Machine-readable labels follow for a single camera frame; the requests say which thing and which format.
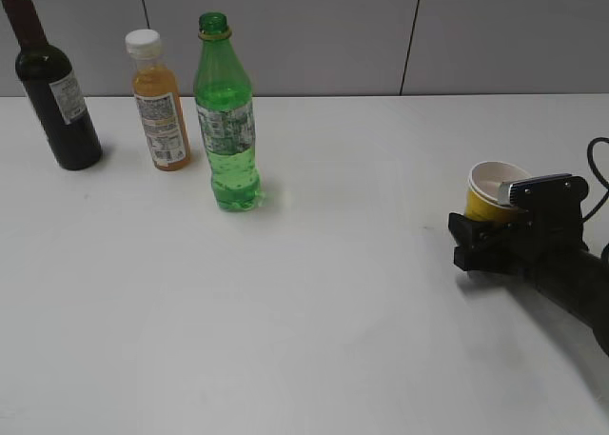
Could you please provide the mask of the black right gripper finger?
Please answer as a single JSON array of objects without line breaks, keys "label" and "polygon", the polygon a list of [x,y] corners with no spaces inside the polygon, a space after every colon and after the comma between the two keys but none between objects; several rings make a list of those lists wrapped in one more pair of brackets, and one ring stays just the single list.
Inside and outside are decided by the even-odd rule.
[{"label": "black right gripper finger", "polygon": [[458,246],[454,248],[453,262],[463,271],[504,272],[504,259],[493,250]]},{"label": "black right gripper finger", "polygon": [[493,221],[476,221],[451,212],[448,230],[459,247],[468,249],[503,249],[507,246],[504,225]]}]

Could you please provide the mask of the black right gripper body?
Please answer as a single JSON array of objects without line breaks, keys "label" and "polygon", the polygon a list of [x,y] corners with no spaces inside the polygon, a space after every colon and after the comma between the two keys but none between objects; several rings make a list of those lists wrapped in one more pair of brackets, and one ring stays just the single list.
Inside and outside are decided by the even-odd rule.
[{"label": "black right gripper body", "polygon": [[553,206],[541,211],[497,208],[494,226],[509,230],[496,248],[499,274],[515,274],[552,257],[588,251],[580,206]]}]

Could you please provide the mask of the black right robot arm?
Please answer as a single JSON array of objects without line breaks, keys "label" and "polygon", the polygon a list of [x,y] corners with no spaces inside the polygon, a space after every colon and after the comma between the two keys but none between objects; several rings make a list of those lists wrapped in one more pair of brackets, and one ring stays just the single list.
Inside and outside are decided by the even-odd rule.
[{"label": "black right robot arm", "polygon": [[525,282],[590,327],[608,351],[608,263],[589,252],[577,217],[552,221],[528,212],[496,226],[451,212],[448,229],[456,267]]}]

